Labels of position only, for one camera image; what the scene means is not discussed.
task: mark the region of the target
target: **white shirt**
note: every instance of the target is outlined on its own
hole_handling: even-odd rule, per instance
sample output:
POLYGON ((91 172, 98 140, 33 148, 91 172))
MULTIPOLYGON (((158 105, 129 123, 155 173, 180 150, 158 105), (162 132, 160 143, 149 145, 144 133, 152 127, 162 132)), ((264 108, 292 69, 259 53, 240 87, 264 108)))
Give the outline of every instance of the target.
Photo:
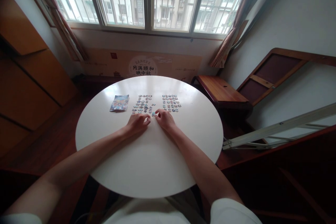
MULTIPOLYGON (((19 213, 1 218, 4 223, 41 224, 41 220, 30 213, 19 213)), ((111 215, 104 224, 161 223, 190 224, 165 198, 132 199, 111 215)), ((211 224, 244 223, 261 224, 258 217, 247 207, 229 198, 218 199, 211 206, 211 224)))

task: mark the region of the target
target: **brown curtain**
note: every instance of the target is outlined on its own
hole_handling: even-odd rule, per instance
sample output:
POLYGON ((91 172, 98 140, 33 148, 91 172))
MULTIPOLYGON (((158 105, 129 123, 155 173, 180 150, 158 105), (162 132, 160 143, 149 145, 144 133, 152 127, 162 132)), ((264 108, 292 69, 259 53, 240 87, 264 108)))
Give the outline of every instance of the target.
POLYGON ((81 47, 63 14, 59 10, 56 0, 42 0, 49 9, 50 16, 66 46, 73 61, 85 61, 87 54, 81 47))
POLYGON ((251 10, 252 6, 255 4, 256 0, 242 0, 241 4, 237 10, 236 17, 233 22, 233 27, 229 34, 225 37, 222 44, 219 47, 218 53, 211 59, 210 66, 223 68, 226 58, 228 57, 229 51, 233 42, 235 41, 239 28, 245 21, 247 14, 251 10))

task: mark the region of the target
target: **cabinet door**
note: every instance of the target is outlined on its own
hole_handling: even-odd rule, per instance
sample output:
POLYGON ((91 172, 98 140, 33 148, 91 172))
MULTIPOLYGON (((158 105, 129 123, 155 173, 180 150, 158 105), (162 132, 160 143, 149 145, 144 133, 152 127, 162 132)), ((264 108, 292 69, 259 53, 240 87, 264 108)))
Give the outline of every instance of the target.
POLYGON ((36 130, 59 106, 13 61, 0 60, 0 114, 36 130))
POLYGON ((15 0, 0 0, 0 34, 21 55, 47 49, 15 0))
POLYGON ((61 106, 77 93, 75 85, 50 50, 16 57, 14 60, 61 106))
POLYGON ((0 157, 28 136, 29 131, 0 117, 0 157))

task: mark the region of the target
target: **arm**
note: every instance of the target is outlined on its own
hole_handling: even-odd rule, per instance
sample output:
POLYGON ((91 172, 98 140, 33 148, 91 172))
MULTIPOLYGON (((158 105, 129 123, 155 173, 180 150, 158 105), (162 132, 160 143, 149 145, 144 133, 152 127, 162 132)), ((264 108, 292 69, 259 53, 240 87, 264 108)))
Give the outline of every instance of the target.
POLYGON ((175 124, 172 115, 165 110, 158 109, 155 113, 159 125, 173 138, 180 149, 188 168, 198 187, 210 204, 220 198, 230 198, 243 204, 236 190, 208 158, 175 124))
POLYGON ((131 115, 127 125, 77 151, 40 177, 5 215, 31 213, 47 223, 63 191, 91 171, 111 150, 130 136, 145 131, 151 118, 148 114, 131 115))

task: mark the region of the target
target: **round white table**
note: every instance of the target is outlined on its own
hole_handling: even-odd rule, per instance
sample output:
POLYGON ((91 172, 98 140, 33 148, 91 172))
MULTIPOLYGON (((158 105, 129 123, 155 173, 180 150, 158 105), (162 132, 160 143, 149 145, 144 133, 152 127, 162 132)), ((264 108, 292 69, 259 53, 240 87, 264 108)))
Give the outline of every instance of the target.
MULTIPOLYGON (((171 112, 177 126, 214 163, 217 161, 223 144, 223 128, 217 110, 196 88, 162 76, 125 79, 97 94, 78 120, 77 150, 125 126, 139 95, 152 95, 147 105, 156 104, 152 106, 153 112, 162 108, 162 95, 177 95, 181 107, 178 112, 171 112), (109 111, 115 95, 128 94, 125 112, 109 111)), ((106 188, 134 198, 166 197, 195 184, 180 151, 152 116, 144 134, 115 151, 91 176, 106 188)))

